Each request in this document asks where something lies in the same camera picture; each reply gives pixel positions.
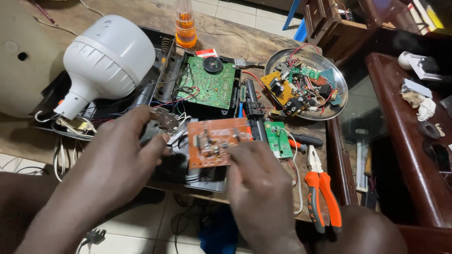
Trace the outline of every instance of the orange pliers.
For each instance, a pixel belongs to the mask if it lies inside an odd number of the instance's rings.
[[[308,149],[308,166],[311,170],[306,174],[305,181],[309,187],[308,194],[308,209],[309,216],[315,225],[315,229],[319,233],[325,233],[325,223],[323,216],[320,213],[319,203],[319,187],[326,200],[328,211],[330,212],[330,221],[333,230],[336,233],[342,231],[342,217],[340,214],[339,205],[331,191],[330,182],[331,177],[323,172],[322,164],[313,146]]]

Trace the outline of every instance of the blue chair leg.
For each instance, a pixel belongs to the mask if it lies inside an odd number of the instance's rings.
[[[300,0],[294,0],[294,2],[292,4],[292,8],[290,8],[289,15],[287,16],[286,23],[284,24],[284,27],[282,29],[283,31],[287,30],[289,28],[290,22],[292,21],[295,11],[297,10],[299,4],[300,4]]]
[[[305,19],[303,18],[293,39],[300,41],[300,42],[304,42],[306,40],[307,36],[308,36],[308,34],[306,32]]]

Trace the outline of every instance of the yellow circuit board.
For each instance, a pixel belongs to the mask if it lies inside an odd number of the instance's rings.
[[[272,82],[272,80],[274,79],[274,78],[278,78],[278,79],[281,79],[281,77],[280,77],[280,75],[281,75],[281,73],[279,72],[279,71],[275,71],[274,73],[271,73],[271,74],[268,74],[267,76],[264,76],[264,77],[262,77],[262,78],[260,78],[260,80],[262,81],[262,83],[265,85],[265,87],[267,87],[267,89],[268,89],[268,91],[270,92],[270,93],[272,93],[272,95],[273,95],[273,97],[275,97],[277,100],[278,100],[278,102],[279,102],[279,104],[281,105],[281,106],[283,106],[283,105],[285,105],[291,98],[293,98],[293,97],[298,97],[299,95],[298,94],[296,94],[296,95],[293,95],[292,94],[292,89],[297,89],[295,86],[290,86],[289,85],[289,81],[284,81],[284,84],[282,85],[283,87],[284,87],[284,91],[279,95],[279,96],[276,96],[272,91],[271,91],[271,88],[270,88],[270,83]]]

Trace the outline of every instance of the metal tray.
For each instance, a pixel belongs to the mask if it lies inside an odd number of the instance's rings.
[[[285,61],[287,57],[290,57],[290,55],[293,53],[293,51],[296,50],[296,48],[286,48],[283,50],[280,50],[276,53],[274,53],[267,61],[267,65],[265,67],[265,75],[270,74],[274,71],[275,66],[277,63]],[[336,87],[339,88],[339,96],[342,99],[342,103],[339,105],[336,105],[334,107],[328,106],[325,107],[325,111],[322,115],[320,115],[321,111],[309,111],[309,110],[303,110],[300,113],[297,114],[298,117],[313,120],[313,121],[323,121],[332,119],[336,116],[338,116],[345,108],[348,102],[348,87],[347,83],[345,82],[344,77],[339,72],[339,70],[334,66],[332,62],[330,62],[328,59],[324,58],[323,56],[314,53],[309,50],[303,50],[299,49],[292,58],[299,58],[303,63],[305,63],[307,66],[316,68],[320,71],[325,71],[328,69],[333,69],[334,73],[334,81],[336,83]]]

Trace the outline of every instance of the pliers handle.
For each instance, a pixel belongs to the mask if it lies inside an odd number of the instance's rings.
[[[308,210],[309,216],[317,229],[317,232],[323,234],[325,233],[325,223],[323,221],[323,216],[320,212],[319,203],[319,188],[326,200],[326,205],[330,213],[330,221],[333,230],[336,233],[342,231],[342,217],[340,214],[339,205],[331,191],[330,182],[331,177],[323,172],[317,173],[309,171],[306,174],[305,181],[309,187],[308,194]]]

